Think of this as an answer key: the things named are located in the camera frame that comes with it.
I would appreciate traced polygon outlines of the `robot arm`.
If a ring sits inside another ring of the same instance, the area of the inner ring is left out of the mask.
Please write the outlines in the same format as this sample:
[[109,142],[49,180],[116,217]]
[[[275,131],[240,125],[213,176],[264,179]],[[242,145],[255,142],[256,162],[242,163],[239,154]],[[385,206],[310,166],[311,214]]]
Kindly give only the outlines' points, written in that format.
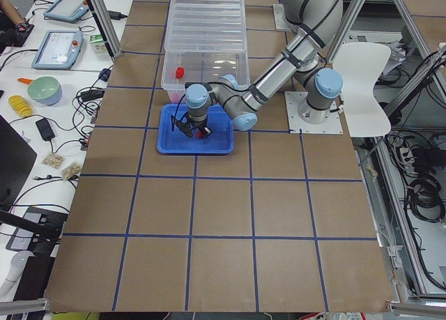
[[334,99],[343,86],[341,75],[323,68],[318,62],[321,51],[339,30],[342,0],[278,0],[294,38],[280,52],[256,81],[239,90],[231,75],[214,82],[188,83],[185,91],[187,110],[181,118],[171,115],[172,129],[187,137],[198,131],[201,137],[212,131],[208,127],[208,108],[219,104],[231,118],[233,126],[247,131],[257,122],[256,113],[291,77],[306,88],[307,97],[298,106],[298,116],[310,124],[323,123]]

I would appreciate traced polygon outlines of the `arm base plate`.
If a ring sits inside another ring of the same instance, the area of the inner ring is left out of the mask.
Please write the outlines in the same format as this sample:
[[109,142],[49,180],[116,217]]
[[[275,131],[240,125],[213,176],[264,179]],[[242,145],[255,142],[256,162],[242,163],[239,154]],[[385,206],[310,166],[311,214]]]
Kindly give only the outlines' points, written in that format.
[[334,100],[329,109],[319,111],[307,104],[307,92],[286,91],[284,95],[291,134],[342,135],[344,133]]
[[284,15],[284,7],[280,3],[275,3],[272,5],[275,29],[277,31],[290,31],[290,24],[287,22]]

